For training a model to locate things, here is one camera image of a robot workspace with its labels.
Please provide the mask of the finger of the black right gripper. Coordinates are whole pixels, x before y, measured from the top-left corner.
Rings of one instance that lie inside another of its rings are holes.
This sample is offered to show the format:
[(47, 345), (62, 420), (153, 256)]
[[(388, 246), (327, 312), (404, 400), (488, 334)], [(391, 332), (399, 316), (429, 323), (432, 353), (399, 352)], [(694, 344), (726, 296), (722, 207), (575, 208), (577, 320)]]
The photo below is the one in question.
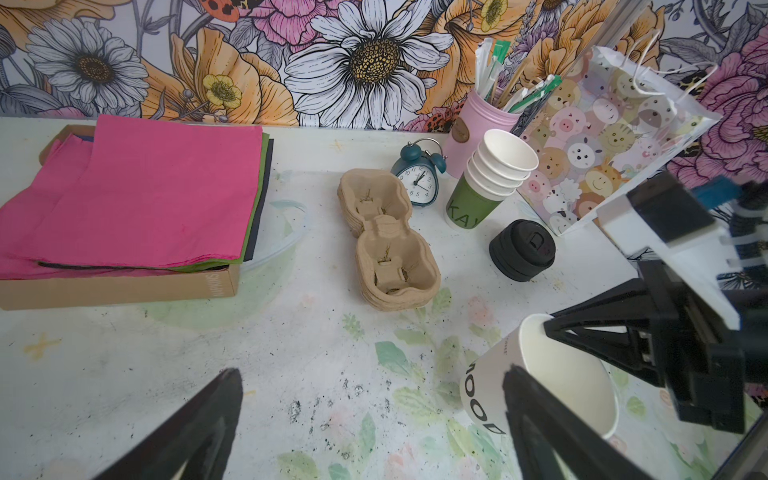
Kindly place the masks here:
[(543, 324), (548, 338), (589, 354), (655, 387), (664, 387), (647, 319), (591, 320), (553, 317)]
[(645, 318), (651, 313), (651, 296), (645, 282), (628, 280), (589, 300), (552, 313), (554, 318)]

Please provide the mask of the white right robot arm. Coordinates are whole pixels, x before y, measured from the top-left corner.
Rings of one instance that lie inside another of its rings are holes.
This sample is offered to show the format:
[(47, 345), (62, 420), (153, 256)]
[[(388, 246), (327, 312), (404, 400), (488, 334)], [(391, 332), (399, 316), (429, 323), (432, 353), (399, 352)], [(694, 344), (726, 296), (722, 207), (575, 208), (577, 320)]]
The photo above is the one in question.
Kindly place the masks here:
[(669, 393), (680, 420), (745, 430), (744, 390), (767, 379), (767, 187), (694, 193), (660, 173), (601, 205), (639, 275), (552, 315), (546, 335)]

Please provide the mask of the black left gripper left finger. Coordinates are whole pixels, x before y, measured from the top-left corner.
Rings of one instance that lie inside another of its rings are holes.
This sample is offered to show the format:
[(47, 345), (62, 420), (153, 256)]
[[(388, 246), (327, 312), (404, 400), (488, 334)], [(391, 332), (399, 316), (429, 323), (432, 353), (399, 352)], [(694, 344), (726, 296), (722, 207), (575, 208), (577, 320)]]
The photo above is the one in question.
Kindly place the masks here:
[(199, 393), (99, 479), (221, 479), (236, 436), (243, 385), (222, 370)]

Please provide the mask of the white paper coffee cup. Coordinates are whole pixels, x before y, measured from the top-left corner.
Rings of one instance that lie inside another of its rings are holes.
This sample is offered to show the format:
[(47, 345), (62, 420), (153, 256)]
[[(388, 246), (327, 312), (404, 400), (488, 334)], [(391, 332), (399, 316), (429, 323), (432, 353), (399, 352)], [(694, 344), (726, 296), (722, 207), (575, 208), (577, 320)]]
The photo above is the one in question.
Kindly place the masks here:
[(519, 366), (590, 426), (609, 439), (619, 420), (618, 400), (603, 363), (578, 349), (549, 338), (544, 323), (552, 317), (532, 314), (489, 351), (470, 363), (460, 395), (478, 426), (490, 433), (509, 432), (503, 378)]

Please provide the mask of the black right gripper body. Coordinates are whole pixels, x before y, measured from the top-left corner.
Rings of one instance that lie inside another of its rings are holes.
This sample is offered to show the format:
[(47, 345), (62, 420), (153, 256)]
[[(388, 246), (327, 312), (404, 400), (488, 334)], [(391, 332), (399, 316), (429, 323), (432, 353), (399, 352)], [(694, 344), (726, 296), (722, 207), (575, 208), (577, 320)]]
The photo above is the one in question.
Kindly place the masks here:
[(651, 357), (678, 418), (742, 434), (744, 390), (767, 382), (767, 289), (725, 290), (737, 325), (726, 325), (670, 267), (660, 260), (636, 264), (639, 278), (657, 304), (650, 335)]

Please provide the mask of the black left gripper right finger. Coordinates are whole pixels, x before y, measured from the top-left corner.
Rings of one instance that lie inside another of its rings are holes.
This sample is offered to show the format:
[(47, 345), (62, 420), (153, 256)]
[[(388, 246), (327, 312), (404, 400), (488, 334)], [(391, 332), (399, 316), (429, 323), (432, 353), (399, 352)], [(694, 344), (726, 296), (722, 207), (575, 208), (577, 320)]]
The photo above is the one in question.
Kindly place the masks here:
[(506, 417), (522, 476), (562, 479), (566, 465), (579, 479), (647, 479), (519, 366), (505, 373)]

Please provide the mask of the cartoon animal gift bag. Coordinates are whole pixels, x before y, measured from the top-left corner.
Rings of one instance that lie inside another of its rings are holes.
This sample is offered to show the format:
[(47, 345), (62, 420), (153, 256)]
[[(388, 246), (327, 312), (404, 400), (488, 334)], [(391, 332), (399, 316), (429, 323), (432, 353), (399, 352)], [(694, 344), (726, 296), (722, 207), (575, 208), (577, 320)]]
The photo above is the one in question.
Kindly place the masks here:
[(567, 75), (521, 137), (539, 166), (520, 195), (557, 235), (596, 216), (721, 120), (691, 88), (595, 47)]

